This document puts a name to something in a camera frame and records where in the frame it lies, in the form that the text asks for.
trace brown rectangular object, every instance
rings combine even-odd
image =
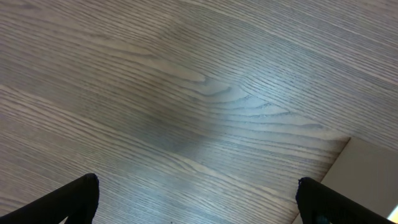
[[[322,184],[388,217],[398,204],[398,153],[353,138]],[[298,216],[293,224],[302,223]]]

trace black object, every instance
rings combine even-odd
[[[299,180],[296,201],[303,224],[394,224],[309,177]]]
[[[100,197],[95,174],[86,174],[36,201],[0,217],[0,224],[90,224]]]

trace wood grain pattern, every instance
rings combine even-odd
[[[392,1],[0,1],[0,215],[87,172],[96,223],[290,223],[398,143]]]

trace wooden surface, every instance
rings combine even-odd
[[[95,223],[290,223],[398,143],[394,1],[0,1],[0,215],[87,172]]]

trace wood grain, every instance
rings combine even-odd
[[[96,223],[290,223],[398,143],[390,1],[0,1],[0,215],[87,172]]]

